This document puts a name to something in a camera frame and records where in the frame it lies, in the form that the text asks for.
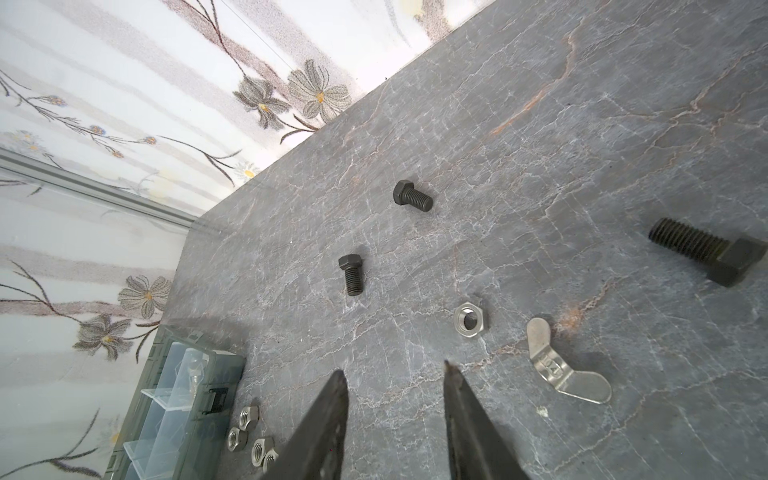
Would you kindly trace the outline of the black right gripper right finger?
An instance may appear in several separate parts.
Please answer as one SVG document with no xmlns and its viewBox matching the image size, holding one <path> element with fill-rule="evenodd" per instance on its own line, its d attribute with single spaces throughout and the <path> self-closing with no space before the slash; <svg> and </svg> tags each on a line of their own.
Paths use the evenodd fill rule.
<svg viewBox="0 0 768 480">
<path fill-rule="evenodd" d="M 443 396 L 452 479 L 528 479 L 460 369 L 447 360 Z"/>
</svg>

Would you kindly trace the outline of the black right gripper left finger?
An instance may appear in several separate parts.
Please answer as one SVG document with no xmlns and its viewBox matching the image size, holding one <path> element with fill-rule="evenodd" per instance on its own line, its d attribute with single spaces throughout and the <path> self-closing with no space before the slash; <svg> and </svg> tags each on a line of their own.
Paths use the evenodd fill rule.
<svg viewBox="0 0 768 480">
<path fill-rule="evenodd" d="M 340 479 L 348 411 L 347 379 L 335 370 L 262 479 Z"/>
</svg>

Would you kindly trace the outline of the silver hex nut cluster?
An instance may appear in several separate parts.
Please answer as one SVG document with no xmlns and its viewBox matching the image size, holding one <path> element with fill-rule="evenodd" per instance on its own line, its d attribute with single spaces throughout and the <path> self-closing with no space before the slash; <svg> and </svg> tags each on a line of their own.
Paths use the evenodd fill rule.
<svg viewBox="0 0 768 480">
<path fill-rule="evenodd" d="M 257 435 L 256 427 L 260 420 L 261 409 L 258 405 L 243 407 L 237 414 L 234 425 L 227 432 L 225 446 L 229 452 L 240 452 L 249 447 L 252 466 L 266 474 L 279 454 L 271 436 Z"/>
</svg>

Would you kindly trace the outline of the silver wing nut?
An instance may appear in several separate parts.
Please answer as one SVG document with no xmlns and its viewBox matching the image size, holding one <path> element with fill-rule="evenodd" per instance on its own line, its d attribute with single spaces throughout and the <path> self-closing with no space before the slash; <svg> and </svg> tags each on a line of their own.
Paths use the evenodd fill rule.
<svg viewBox="0 0 768 480">
<path fill-rule="evenodd" d="M 555 391 L 598 405 L 611 400 L 612 387 L 603 375 L 574 369 L 552 347 L 551 328 L 544 318 L 529 320 L 526 335 L 534 369 Z"/>
</svg>

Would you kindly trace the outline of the green compartment organizer box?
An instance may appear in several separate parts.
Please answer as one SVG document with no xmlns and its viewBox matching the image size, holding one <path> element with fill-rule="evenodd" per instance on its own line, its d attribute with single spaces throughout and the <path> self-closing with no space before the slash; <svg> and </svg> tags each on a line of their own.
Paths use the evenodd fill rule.
<svg viewBox="0 0 768 480">
<path fill-rule="evenodd" d="M 200 331 L 159 327 L 105 479 L 212 479 L 246 359 Z"/>
</svg>

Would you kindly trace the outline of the black hex bolt left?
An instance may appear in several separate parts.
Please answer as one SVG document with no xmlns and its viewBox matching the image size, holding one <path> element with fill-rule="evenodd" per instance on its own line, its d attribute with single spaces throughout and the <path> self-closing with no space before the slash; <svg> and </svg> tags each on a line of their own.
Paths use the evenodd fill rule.
<svg viewBox="0 0 768 480">
<path fill-rule="evenodd" d="M 348 254 L 339 258 L 340 269 L 344 272 L 346 292 L 349 296 L 357 296 L 364 291 L 362 274 L 363 259 L 358 254 Z"/>
</svg>

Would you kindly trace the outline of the black hex bolt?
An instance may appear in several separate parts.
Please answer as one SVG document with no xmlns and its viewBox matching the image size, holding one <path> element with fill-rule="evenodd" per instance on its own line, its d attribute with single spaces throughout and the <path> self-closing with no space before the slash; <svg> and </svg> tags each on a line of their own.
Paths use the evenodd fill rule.
<svg viewBox="0 0 768 480">
<path fill-rule="evenodd" d="M 706 268 L 707 279 L 724 287 L 742 281 L 767 254 L 767 243 L 749 236 L 729 241 L 670 218 L 659 219 L 648 239 Z"/>
<path fill-rule="evenodd" d="M 348 254 L 339 258 L 340 269 L 344 272 L 346 292 L 349 296 L 357 296 L 364 291 L 362 274 L 363 259 L 358 254 Z"/>
<path fill-rule="evenodd" d="M 410 180 L 399 180 L 393 189 L 393 200 L 397 205 L 411 205 L 422 212 L 429 212 L 433 199 L 417 190 Z"/>
</svg>

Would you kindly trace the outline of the black hex bolt far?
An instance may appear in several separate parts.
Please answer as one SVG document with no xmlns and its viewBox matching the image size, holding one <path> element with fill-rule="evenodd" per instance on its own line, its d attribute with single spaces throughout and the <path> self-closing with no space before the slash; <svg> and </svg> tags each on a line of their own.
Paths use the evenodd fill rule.
<svg viewBox="0 0 768 480">
<path fill-rule="evenodd" d="M 417 190 L 410 180 L 399 180 L 393 189 L 393 200 L 397 205 L 411 205 L 422 212 L 429 212 L 433 199 Z"/>
</svg>

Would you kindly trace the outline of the black hex bolt near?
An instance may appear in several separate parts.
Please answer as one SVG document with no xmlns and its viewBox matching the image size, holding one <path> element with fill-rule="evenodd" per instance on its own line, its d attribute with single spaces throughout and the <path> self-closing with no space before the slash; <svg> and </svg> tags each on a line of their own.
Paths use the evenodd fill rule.
<svg viewBox="0 0 768 480">
<path fill-rule="evenodd" d="M 659 219 L 648 239 L 706 268 L 707 279 L 724 287 L 742 281 L 767 254 L 767 243 L 749 236 L 729 241 L 670 218 Z"/>
</svg>

